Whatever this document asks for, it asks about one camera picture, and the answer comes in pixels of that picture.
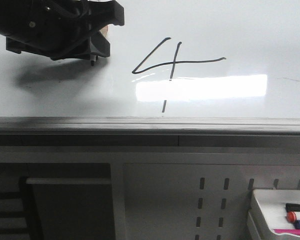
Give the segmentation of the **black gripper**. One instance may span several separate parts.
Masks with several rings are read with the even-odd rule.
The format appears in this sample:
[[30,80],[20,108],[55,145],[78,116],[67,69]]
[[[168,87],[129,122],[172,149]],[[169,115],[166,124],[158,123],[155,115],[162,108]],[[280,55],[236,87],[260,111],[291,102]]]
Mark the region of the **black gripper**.
[[0,0],[0,35],[16,54],[53,61],[108,58],[111,45],[99,30],[124,24],[124,7],[115,0]]

